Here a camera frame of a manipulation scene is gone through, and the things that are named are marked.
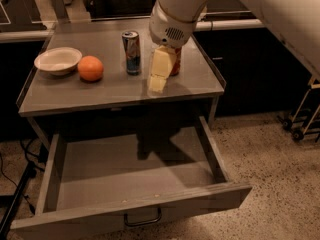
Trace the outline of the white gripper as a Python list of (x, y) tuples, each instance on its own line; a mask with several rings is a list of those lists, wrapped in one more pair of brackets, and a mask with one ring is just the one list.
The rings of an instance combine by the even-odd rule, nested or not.
[(156, 2), (149, 21), (151, 39), (158, 45), (152, 55), (148, 89), (162, 93), (177, 59), (175, 50), (184, 46), (196, 27), (196, 22), (183, 22), (168, 15)]

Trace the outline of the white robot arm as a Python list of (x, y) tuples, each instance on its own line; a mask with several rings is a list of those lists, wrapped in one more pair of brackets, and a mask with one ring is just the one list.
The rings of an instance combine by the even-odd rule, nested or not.
[(202, 22), (200, 15), (209, 0), (156, 0), (149, 30), (158, 45), (153, 53), (148, 86), (161, 92), (177, 60), (175, 50), (191, 34), (202, 30), (264, 26), (320, 79), (320, 0), (239, 0), (253, 20)]

